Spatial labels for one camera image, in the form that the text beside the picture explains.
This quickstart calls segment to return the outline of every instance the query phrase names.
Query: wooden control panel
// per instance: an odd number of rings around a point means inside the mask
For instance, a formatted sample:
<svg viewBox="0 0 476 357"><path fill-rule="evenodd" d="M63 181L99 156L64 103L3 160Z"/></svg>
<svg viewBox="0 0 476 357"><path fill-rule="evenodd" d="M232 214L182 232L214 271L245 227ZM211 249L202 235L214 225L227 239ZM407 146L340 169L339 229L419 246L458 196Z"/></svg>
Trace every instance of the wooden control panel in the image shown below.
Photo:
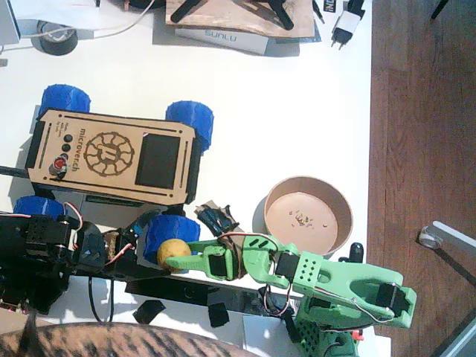
<svg viewBox="0 0 476 357"><path fill-rule="evenodd" d="M200 155L182 123L49 109L26 168L41 187L178 205L195 196Z"/></svg>

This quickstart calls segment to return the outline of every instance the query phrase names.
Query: chair leg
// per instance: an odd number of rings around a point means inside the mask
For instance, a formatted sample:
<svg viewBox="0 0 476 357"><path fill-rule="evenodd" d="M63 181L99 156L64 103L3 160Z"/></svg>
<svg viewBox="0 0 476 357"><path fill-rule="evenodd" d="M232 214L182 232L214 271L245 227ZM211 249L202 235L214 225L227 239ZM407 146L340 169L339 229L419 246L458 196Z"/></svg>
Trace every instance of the chair leg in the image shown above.
<svg viewBox="0 0 476 357"><path fill-rule="evenodd" d="M449 0L441 0L440 3L438 4L437 8L435 9L435 11L433 12L433 15L431 15L431 18L433 20L436 19L436 17L438 16L438 14L441 12L441 10L443 10L443 8L445 7L445 5L448 3Z"/></svg>

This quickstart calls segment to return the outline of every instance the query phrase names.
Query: black mount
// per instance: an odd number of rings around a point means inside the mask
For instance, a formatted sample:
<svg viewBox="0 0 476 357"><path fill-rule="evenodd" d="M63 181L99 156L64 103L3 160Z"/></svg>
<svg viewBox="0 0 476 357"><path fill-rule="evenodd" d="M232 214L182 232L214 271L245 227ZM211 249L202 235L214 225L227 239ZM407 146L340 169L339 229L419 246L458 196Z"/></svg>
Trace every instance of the black mount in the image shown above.
<svg viewBox="0 0 476 357"><path fill-rule="evenodd" d="M202 0L185 0L178 9L170 16L170 20L174 23L180 22L195 6L200 4ZM286 0L257 0L257 2L267 2L271 9L276 13L277 17L287 30L291 30L295 24L284 10L283 4Z"/></svg>

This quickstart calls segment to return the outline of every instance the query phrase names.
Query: green robotic arm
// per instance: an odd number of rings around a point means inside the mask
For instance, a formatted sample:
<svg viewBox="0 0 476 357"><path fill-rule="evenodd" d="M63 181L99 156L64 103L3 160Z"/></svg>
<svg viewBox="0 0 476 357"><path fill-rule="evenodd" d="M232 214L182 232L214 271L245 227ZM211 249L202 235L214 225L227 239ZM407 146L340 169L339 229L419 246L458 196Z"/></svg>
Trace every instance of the green robotic arm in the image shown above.
<svg viewBox="0 0 476 357"><path fill-rule="evenodd" d="M239 249L237 236L242 238ZM411 325L417 295L402 287L403 276L397 272L370 264L330 262L265 234L229 232L189 246L202 254L170 257L166 263L200 270L217 280L233 280L244 269L258 283L301 293L295 326L304 356L322 357L331 345L326 356L356 356L352 331L374 324Z"/></svg>

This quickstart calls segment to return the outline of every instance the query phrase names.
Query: white cable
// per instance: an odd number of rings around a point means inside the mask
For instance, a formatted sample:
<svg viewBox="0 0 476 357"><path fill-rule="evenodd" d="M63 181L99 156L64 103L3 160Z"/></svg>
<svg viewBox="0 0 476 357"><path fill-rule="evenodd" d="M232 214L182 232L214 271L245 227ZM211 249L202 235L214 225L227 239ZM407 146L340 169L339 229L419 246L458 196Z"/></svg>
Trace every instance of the white cable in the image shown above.
<svg viewBox="0 0 476 357"><path fill-rule="evenodd" d="M66 214L66 206L69 206L73 211L74 213L76 214L77 218L79 219L80 221L80 226L78 227L78 229L76 231L80 231L81 228L83 227L83 224L84 224L84 219L83 219L83 215L78 211L78 209L70 202L65 202L62 204L63 205L63 210Z"/></svg>
<svg viewBox="0 0 476 357"><path fill-rule="evenodd" d="M353 303L357 307L357 309L359 309L360 311L369 315L372 318L372 320L374 320L378 324L386 324L387 322L391 322L393 320L393 318L390 318L388 320L379 320L374 315L372 315L370 312L368 312L366 309L361 307L355 299L348 299L346 297L339 296L337 294L334 294L332 292L328 292L328 291L326 291L324 289L321 289L321 288L318 288L318 287L315 287L315 289L318 290L319 292L322 292L325 295L333 296L334 298L344 299L345 301L349 301L349 302Z"/></svg>
<svg viewBox="0 0 476 357"><path fill-rule="evenodd" d="M126 26L125 28L123 28L122 30L119 30L118 32L108 33L106 35L98 36L98 37L95 37L95 39L100 39L102 37L109 37L109 36L118 35L119 33L123 33L125 31L129 30L130 28L133 28L134 26L136 26L137 23L139 23L142 20L142 18L145 16L146 12L152 7L152 5L154 5L154 2L155 2L155 0L151 0L149 5L144 9L144 11L142 11L142 13L139 15L139 17L129 25L122 24L122 25L111 26L109 28L57 28L56 30L51 30L51 31L44 32L44 33L34 33L32 35L24 35L24 36L22 36L22 38L23 39L31 39L31 38L35 38L35 37L43 37L43 36L51 35L51 34L56 33L56 32L62 32L62 31L67 31L67 30L92 30L92 31L116 30L117 28L122 28L122 27Z"/></svg>

